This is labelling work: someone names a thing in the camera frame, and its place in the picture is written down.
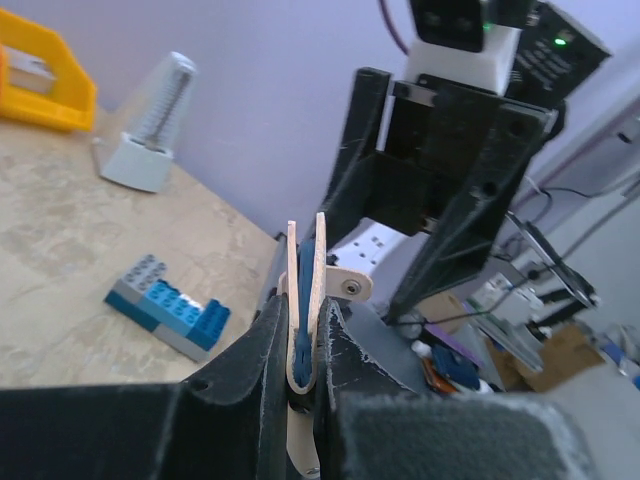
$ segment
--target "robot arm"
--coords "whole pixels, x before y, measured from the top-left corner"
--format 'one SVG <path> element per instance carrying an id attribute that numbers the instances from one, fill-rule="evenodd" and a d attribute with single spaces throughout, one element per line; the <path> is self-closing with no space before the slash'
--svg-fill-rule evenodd
<path id="1" fill-rule="evenodd" d="M 418 38 L 404 78 L 356 73 L 321 207 L 327 248 L 364 217 L 430 234 L 388 322 L 482 270 L 531 159 L 564 125 L 565 98 L 609 56 L 570 15 L 535 0 L 412 0 L 411 11 Z"/>

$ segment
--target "purple object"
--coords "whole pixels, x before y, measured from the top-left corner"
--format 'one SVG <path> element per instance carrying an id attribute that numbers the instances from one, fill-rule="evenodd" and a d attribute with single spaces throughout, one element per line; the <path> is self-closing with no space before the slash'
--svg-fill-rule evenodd
<path id="1" fill-rule="evenodd" d="M 438 340 L 446 344 L 452 350 L 455 350 L 457 353 L 459 353 L 463 357 L 466 357 L 469 360 L 471 360 L 479 368 L 484 367 L 484 362 L 482 360 L 480 360 L 477 356 L 475 356 L 472 352 L 470 352 L 469 349 L 467 349 L 464 345 L 462 345 L 460 342 L 458 342 L 455 338 L 453 338 L 451 335 L 446 333 L 437 325 L 430 325 L 429 323 L 426 323 L 424 326 L 424 329 L 427 332 L 429 332 L 431 335 L 436 337 Z"/>

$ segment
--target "marble countertop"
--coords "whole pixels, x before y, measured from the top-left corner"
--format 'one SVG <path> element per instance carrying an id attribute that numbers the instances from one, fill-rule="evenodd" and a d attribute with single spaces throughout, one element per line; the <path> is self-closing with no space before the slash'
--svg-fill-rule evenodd
<path id="1" fill-rule="evenodd" d="M 103 298 L 153 253 L 195 300 L 249 327 L 276 242 L 174 166 L 158 194 L 101 179 L 90 136 L 0 122 L 0 387 L 177 381 L 200 365 Z"/>

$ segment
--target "metal bolt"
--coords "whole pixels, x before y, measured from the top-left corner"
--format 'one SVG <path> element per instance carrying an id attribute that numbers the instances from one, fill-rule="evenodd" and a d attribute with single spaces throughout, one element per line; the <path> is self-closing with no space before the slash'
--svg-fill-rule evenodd
<path id="1" fill-rule="evenodd" d="M 362 287 L 355 280 L 345 280 L 342 282 L 342 291 L 347 295 L 357 295 L 362 291 Z"/>

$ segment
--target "yellow plastic bin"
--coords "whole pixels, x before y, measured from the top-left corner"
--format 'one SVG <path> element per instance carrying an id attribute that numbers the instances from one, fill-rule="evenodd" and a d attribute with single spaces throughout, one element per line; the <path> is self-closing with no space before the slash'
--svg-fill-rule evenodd
<path id="1" fill-rule="evenodd" d="M 97 89 L 60 35 L 0 8 L 0 45 L 0 116 L 58 130 L 91 130 Z M 9 83 L 5 46 L 47 64 L 55 76 L 48 94 Z"/>

